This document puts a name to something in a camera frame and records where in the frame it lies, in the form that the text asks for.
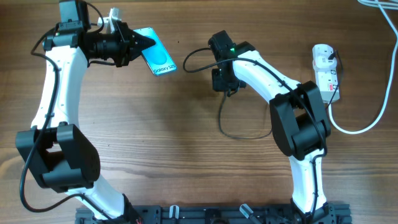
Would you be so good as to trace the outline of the blue screen Galaxy smartphone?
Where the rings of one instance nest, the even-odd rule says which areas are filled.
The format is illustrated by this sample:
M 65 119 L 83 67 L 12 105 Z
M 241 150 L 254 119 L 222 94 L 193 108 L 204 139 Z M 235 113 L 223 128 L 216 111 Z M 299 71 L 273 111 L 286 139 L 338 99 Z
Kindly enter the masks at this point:
M 165 75 L 166 73 L 175 72 L 177 66 L 169 55 L 168 51 L 162 44 L 155 30 L 151 27 L 135 29 L 140 35 L 151 38 L 155 41 L 155 45 L 142 51 L 142 56 L 152 73 L 155 76 Z

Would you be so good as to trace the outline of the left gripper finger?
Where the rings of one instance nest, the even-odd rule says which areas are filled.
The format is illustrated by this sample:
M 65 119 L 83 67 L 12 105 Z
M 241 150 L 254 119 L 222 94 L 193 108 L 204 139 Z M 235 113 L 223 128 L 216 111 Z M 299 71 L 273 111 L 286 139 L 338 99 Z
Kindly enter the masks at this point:
M 143 36 L 135 31 L 132 32 L 133 46 L 132 49 L 135 52 L 142 52 L 155 45 L 155 40 L 150 37 Z
M 142 55 L 142 51 L 141 50 L 134 50 L 134 49 L 130 49 L 129 53 L 128 53 L 128 63 L 135 60 L 136 58 L 140 57 Z

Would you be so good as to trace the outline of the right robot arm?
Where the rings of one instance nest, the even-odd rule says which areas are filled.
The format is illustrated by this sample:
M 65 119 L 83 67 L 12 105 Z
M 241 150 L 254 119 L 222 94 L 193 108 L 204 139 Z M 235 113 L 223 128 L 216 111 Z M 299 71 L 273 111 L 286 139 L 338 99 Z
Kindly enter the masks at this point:
M 300 83 L 268 64 L 248 42 L 235 44 L 226 31 L 208 41 L 216 64 L 214 91 L 225 97 L 251 86 L 269 104 L 272 135 L 280 151 L 289 158 L 294 191 L 292 202 L 302 221 L 320 219 L 326 197 L 322 189 L 322 158 L 331 127 L 317 85 Z

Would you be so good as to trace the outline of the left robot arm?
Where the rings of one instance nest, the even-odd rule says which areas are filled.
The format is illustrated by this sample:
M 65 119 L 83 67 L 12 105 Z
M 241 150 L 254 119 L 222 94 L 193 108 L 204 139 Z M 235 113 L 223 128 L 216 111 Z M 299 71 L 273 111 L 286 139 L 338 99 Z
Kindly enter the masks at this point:
M 101 175 L 97 149 L 80 131 L 78 108 L 83 77 L 91 64 L 123 67 L 155 45 L 131 30 L 112 8 L 91 30 L 86 1 L 60 1 L 61 20 L 38 41 L 46 75 L 30 129 L 16 135 L 16 147 L 43 189 L 76 198 L 99 223 L 142 223 L 127 199 Z

